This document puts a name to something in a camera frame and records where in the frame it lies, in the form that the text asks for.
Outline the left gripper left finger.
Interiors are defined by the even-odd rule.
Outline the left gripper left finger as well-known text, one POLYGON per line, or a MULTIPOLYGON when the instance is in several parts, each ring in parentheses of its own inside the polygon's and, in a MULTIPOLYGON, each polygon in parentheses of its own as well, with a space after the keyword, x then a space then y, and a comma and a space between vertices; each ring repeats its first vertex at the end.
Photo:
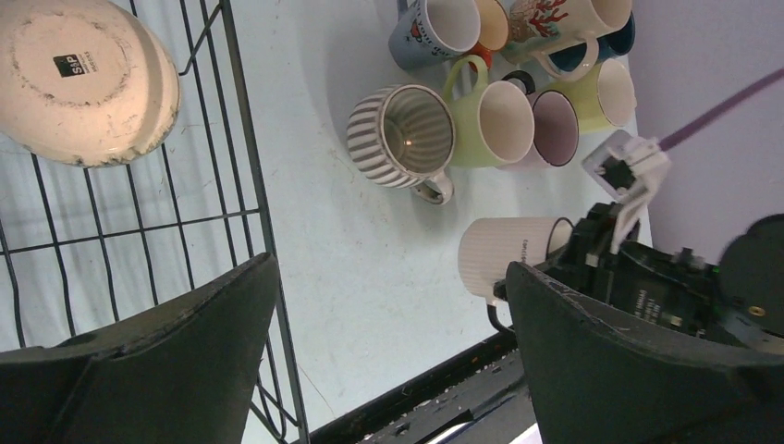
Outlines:
POLYGON ((54 347, 1 356, 5 443, 239 443, 278 301, 261 253, 54 347))

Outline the mauve cup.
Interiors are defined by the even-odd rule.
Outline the mauve cup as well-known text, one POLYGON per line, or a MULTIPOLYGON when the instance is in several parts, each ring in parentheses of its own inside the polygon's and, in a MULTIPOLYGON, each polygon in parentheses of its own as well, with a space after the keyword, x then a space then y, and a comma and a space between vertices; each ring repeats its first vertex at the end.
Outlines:
POLYGON ((524 90, 533 111, 534 134, 531 149, 519 162, 497 169, 559 168, 571 162, 580 141, 580 125, 570 99, 553 89, 536 90, 533 77, 520 69, 502 80, 517 82, 524 90))

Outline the small orange cup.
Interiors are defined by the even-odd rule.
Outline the small orange cup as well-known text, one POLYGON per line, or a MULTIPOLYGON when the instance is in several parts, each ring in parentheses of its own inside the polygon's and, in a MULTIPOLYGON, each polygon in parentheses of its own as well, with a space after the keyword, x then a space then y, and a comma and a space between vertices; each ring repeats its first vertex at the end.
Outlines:
POLYGON ((498 0, 475 0, 474 3, 480 15, 480 35, 465 55, 479 56, 487 68, 491 68, 493 55, 509 41, 508 13, 498 0))

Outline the dark blue mug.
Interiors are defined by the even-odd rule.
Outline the dark blue mug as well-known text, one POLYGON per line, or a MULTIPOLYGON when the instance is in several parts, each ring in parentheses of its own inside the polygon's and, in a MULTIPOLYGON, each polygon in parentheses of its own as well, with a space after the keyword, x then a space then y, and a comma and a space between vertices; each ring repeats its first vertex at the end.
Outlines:
MULTIPOLYGON (((634 14, 630 14, 627 23, 620 30, 601 36, 597 41, 599 46, 597 63, 628 54, 635 41, 634 14)), ((572 71, 581 64, 586 50, 587 45, 580 43, 557 51, 550 55, 549 58, 559 70, 572 71)))

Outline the yellow-green cup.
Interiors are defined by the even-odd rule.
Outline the yellow-green cup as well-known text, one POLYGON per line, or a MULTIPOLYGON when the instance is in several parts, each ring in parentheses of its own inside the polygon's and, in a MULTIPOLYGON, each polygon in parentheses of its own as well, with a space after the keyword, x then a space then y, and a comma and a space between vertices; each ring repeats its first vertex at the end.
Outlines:
POLYGON ((581 134, 619 129, 635 115, 637 100, 631 74, 617 59, 594 66, 579 80, 554 81, 545 89, 570 100, 581 134))

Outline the seashell coral print mug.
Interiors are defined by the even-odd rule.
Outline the seashell coral print mug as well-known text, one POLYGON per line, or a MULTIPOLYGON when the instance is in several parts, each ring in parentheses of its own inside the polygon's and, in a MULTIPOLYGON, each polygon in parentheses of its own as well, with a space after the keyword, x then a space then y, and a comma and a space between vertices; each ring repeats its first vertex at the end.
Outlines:
POLYGON ((630 0, 517 0, 508 5, 509 39, 500 50, 512 65, 537 61, 556 80, 576 81, 596 64, 598 39, 620 30, 632 12, 630 0), (555 52, 583 43, 576 68, 557 68, 555 52))

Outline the grey-blue small cup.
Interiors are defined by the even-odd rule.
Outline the grey-blue small cup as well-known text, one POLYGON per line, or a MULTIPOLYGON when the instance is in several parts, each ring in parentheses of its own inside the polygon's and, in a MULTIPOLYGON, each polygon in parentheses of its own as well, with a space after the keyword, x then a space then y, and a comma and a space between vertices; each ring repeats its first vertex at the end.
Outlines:
POLYGON ((481 16, 473 0, 398 1, 398 23, 388 49, 403 70, 444 63, 478 42, 481 16))

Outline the light green cup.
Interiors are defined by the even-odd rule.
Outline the light green cup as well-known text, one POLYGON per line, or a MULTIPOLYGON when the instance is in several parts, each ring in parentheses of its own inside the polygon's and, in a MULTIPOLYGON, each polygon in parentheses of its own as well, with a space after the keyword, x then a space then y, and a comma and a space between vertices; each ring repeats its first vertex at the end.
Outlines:
POLYGON ((459 59, 447 74, 442 98, 455 126, 453 167, 502 167, 519 162, 533 145, 534 117, 526 94, 507 80, 491 82, 488 67, 477 55, 459 59), (461 70, 477 69, 471 90, 453 94, 461 70))

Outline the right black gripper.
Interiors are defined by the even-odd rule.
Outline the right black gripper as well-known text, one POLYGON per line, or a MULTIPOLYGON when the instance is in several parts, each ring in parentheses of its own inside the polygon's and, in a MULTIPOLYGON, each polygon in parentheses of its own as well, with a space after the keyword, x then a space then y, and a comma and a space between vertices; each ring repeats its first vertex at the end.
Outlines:
POLYGON ((663 253, 637 241, 640 224, 612 253, 620 205, 597 203, 538 269, 629 315, 696 338, 721 338, 717 267, 690 248, 663 253))

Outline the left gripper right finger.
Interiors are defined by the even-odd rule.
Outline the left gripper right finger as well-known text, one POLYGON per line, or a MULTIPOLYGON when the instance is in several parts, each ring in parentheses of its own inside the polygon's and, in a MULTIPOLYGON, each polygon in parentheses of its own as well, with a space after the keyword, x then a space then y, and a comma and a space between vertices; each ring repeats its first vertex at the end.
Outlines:
POLYGON ((508 304, 546 443, 779 443, 781 356, 677 333, 520 262, 508 304))

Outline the white ribbed mug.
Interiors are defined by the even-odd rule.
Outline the white ribbed mug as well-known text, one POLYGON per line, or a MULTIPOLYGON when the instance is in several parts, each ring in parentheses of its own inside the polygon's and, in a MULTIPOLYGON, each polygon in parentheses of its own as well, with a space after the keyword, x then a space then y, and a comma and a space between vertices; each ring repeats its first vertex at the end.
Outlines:
POLYGON ((429 204, 447 204, 454 184, 447 166, 456 147, 445 101, 421 84, 394 84, 361 99, 349 115, 347 149, 371 182, 410 189, 429 204))

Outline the peach teapot-shaped cup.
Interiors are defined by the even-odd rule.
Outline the peach teapot-shaped cup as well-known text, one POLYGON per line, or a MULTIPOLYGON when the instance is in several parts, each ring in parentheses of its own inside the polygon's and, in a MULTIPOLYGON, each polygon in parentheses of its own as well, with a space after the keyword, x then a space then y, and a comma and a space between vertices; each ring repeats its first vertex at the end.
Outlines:
POLYGON ((1 4, 1 132, 79 167, 127 164, 159 147, 181 107, 157 35, 111 1, 1 4))

